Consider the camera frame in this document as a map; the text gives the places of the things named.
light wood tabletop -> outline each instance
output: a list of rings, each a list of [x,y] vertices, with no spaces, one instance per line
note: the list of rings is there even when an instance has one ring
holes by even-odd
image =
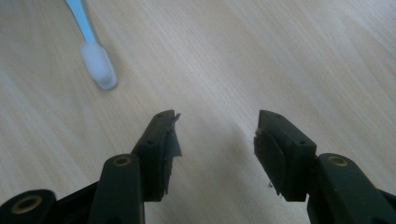
[[[103,91],[62,0],[0,0],[0,204],[98,180],[151,118],[181,113],[169,194],[147,223],[308,223],[253,153],[261,109],[396,193],[396,2],[88,0],[119,78]]]

toothbrush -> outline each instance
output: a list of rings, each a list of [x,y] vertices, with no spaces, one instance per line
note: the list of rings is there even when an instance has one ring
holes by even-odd
[[[86,16],[82,0],[64,0],[76,18],[85,42],[81,45],[81,55],[91,77],[103,90],[111,90],[117,85],[117,76],[107,52],[96,42],[90,22]]]

metal screw head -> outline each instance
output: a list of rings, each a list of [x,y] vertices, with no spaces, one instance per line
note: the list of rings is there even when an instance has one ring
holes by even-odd
[[[27,213],[37,208],[41,202],[43,202],[43,199],[40,195],[28,195],[14,203],[11,213],[17,215]]]
[[[124,166],[131,163],[131,159],[129,157],[118,157],[113,161],[115,166]]]
[[[335,157],[335,156],[329,157],[329,161],[337,166],[347,166],[347,161],[339,157]]]

toothbrush head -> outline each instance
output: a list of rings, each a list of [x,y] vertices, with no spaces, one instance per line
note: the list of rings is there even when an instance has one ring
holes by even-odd
[[[81,55],[91,77],[103,90],[109,91],[117,86],[117,76],[107,52],[97,43],[81,45]]]

wood grain surface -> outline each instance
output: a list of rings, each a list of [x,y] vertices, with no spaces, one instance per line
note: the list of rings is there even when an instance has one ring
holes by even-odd
[[[183,157],[147,223],[308,223],[253,154],[260,109],[396,193],[396,2],[88,0],[119,77],[90,78],[62,0],[0,0],[0,203],[58,199],[175,109]]]

